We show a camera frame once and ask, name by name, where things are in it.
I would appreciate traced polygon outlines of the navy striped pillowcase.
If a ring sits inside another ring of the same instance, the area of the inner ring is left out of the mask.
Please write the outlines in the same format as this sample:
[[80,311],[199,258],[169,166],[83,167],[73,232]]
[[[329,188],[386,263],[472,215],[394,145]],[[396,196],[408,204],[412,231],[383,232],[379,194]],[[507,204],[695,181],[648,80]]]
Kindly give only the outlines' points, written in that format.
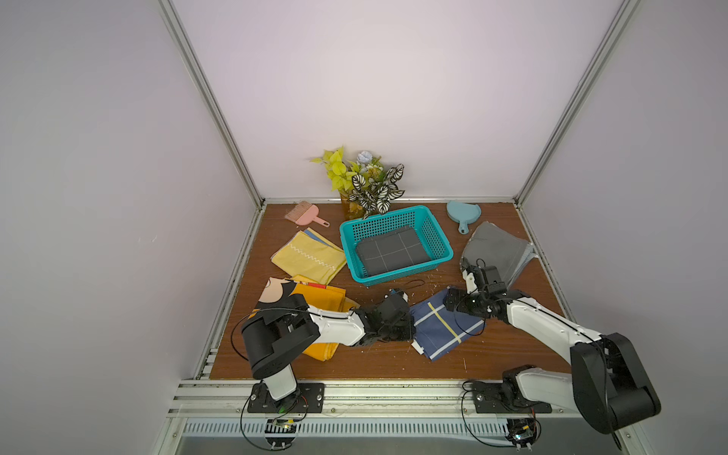
[[481,318],[447,309],[445,300],[448,293],[448,289],[442,290],[409,309],[414,325],[411,346],[432,362],[471,337],[481,335],[486,327]]

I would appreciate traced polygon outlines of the teal plastic laundry basket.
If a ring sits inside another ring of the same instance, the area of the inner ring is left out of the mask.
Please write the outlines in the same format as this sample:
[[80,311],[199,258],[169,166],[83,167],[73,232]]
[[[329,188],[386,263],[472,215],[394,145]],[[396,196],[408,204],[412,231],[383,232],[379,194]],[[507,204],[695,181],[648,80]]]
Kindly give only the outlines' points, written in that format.
[[436,269],[454,256],[425,206],[348,221],[339,233],[353,279],[367,287]]

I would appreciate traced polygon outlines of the dark grey checked pillowcase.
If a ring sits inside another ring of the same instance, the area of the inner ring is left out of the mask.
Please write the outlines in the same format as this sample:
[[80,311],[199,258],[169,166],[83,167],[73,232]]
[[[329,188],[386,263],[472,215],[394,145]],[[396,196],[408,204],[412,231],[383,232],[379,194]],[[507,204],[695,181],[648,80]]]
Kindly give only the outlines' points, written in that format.
[[369,276],[394,272],[431,260],[419,235],[412,227],[400,227],[362,240],[356,255]]

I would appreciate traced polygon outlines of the pale yellow pillowcase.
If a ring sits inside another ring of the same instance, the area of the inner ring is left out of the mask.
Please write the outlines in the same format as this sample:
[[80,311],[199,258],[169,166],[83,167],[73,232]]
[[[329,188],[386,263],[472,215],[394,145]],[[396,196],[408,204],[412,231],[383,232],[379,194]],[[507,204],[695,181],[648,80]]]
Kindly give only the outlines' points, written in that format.
[[330,284],[347,264],[343,250],[312,229],[297,232],[273,254],[271,262],[292,277],[318,284]]

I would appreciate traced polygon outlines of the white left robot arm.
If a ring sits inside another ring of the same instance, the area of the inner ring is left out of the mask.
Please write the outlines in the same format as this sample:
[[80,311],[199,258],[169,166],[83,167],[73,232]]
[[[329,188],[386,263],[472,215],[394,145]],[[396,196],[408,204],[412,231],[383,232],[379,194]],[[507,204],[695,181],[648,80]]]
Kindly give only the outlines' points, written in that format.
[[409,311],[409,296],[401,289],[374,307],[347,312],[322,310],[300,294],[258,308],[241,328],[252,376],[274,401],[288,400],[299,393],[292,363],[307,348],[412,341],[415,325]]

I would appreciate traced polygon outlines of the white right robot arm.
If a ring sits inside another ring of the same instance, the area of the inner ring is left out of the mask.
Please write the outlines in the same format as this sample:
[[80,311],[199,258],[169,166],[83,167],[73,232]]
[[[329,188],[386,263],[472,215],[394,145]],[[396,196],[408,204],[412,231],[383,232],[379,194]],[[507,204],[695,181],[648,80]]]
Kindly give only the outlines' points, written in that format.
[[480,320],[497,319],[534,337],[563,358],[570,373],[534,366],[507,371],[499,388],[479,386],[476,396],[510,413],[537,405],[578,411],[596,431],[611,434],[658,415],[662,403],[631,341],[603,335],[507,289],[496,267],[471,265],[466,288],[449,288],[445,308]]

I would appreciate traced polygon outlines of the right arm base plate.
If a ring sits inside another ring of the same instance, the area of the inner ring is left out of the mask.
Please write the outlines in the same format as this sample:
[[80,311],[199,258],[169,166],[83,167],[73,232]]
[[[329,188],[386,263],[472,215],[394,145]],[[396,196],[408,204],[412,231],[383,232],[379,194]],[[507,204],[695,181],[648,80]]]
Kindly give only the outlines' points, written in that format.
[[472,381],[466,385],[476,413],[552,413],[550,404],[526,399],[515,382]]

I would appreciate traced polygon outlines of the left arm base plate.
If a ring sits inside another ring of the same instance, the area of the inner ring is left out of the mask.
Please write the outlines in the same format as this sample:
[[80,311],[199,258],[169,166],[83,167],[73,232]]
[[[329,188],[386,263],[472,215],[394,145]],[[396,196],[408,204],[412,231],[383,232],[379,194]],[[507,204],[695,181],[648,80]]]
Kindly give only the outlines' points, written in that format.
[[249,400],[246,402],[246,412],[250,414],[290,413],[322,413],[325,397],[325,385],[318,382],[305,382],[297,386],[297,390],[286,398],[275,400],[269,392],[267,385],[260,382],[253,386]]

